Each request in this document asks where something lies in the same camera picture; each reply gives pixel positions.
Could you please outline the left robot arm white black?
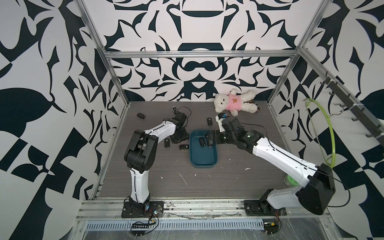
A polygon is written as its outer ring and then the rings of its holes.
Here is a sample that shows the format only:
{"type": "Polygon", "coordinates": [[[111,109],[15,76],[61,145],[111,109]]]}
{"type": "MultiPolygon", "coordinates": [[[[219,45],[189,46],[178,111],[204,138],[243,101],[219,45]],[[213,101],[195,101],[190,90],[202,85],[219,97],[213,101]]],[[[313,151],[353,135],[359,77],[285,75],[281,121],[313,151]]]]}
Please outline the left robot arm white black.
{"type": "Polygon", "coordinates": [[[187,119],[176,117],[164,121],[149,130],[134,131],[124,155],[130,170],[132,193],[129,202],[144,209],[150,200],[148,187],[149,170],[153,166],[158,143],[166,138],[174,138],[177,143],[186,140],[189,135],[184,127],[187,119]]]}

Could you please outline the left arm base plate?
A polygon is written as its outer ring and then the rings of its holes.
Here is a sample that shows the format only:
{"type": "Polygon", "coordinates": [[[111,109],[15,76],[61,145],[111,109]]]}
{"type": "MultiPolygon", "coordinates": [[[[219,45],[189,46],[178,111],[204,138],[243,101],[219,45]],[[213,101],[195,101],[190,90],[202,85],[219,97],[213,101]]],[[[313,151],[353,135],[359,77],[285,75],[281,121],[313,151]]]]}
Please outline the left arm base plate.
{"type": "Polygon", "coordinates": [[[123,219],[149,218],[153,215],[162,217],[164,213],[163,201],[146,201],[142,204],[129,199],[124,202],[121,217],[123,219]]]}

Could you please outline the dark teal storage box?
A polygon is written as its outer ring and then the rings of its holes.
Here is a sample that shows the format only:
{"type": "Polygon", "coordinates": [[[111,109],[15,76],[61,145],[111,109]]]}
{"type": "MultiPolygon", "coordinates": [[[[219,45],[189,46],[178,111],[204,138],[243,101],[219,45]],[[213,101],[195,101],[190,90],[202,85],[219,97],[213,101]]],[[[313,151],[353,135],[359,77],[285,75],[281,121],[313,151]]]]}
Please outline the dark teal storage box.
{"type": "Polygon", "coordinates": [[[218,162],[217,148],[213,145],[201,147],[199,137],[205,138],[208,130],[194,130],[190,133],[190,162],[195,168],[212,168],[218,162]]]}

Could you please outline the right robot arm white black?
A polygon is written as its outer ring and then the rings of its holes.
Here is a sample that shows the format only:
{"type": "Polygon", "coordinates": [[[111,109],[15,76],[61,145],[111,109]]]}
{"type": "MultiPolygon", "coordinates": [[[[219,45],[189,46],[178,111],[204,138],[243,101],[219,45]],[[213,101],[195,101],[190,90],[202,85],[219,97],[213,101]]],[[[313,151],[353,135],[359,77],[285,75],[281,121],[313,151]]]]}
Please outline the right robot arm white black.
{"type": "Polygon", "coordinates": [[[235,145],[238,149],[266,160],[292,177],[298,186],[267,190],[258,200],[255,214],[274,213],[283,208],[300,208],[322,215],[336,192],[332,169],[307,162],[271,142],[256,130],[245,130],[236,117],[219,114],[219,129],[213,132],[214,144],[235,145]]]}

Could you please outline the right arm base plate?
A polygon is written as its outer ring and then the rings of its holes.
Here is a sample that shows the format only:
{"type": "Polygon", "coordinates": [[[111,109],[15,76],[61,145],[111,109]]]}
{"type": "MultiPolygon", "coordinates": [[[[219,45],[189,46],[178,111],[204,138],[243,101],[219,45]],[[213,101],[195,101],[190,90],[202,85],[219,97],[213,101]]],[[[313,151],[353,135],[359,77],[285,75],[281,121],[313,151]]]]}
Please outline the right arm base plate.
{"type": "Polygon", "coordinates": [[[244,200],[244,208],[246,215],[252,216],[287,216],[285,208],[276,210],[266,201],[260,200],[244,200]]]}

